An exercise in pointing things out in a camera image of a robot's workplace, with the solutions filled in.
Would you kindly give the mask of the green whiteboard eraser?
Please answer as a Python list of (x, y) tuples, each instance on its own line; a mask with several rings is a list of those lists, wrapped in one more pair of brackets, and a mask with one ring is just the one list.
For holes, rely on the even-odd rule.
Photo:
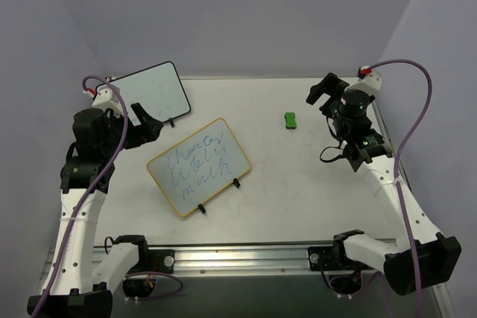
[(284, 114), (285, 128), (287, 130), (295, 130), (297, 128), (296, 115), (294, 112), (286, 112)]

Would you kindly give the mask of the yellow framed whiteboard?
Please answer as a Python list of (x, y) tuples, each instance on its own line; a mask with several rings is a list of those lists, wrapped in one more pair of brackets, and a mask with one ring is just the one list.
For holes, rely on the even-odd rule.
[(224, 118), (216, 118), (150, 160), (148, 173), (179, 217), (187, 217), (251, 170)]

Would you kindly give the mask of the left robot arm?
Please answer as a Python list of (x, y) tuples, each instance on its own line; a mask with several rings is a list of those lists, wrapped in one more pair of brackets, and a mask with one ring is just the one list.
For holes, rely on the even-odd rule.
[(131, 270), (145, 271), (151, 262), (142, 235), (123, 235), (97, 267), (92, 254), (99, 214), (106, 200), (114, 161), (123, 149), (158, 139), (162, 122), (140, 104), (131, 106), (139, 125), (126, 112), (89, 108), (75, 114), (75, 141), (60, 171), (61, 217), (48, 277), (39, 295), (31, 296), (31, 317), (109, 317), (113, 293)]

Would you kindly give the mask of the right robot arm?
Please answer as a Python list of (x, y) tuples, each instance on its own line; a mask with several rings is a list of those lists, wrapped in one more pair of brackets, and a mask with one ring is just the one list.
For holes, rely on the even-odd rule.
[(387, 244), (360, 229), (334, 236), (331, 253), (320, 257), (322, 267), (342, 270), (369, 267), (383, 273), (387, 283), (400, 296), (413, 293), (417, 286), (428, 288), (449, 281), (461, 254), (454, 236), (445, 236), (427, 217), (405, 180), (385, 138), (367, 116), (381, 80), (366, 71), (361, 80), (350, 84), (332, 72), (311, 87), (306, 99), (320, 106), (330, 134), (337, 141), (336, 160), (346, 160), (353, 172), (369, 186), (385, 215), (396, 240)]

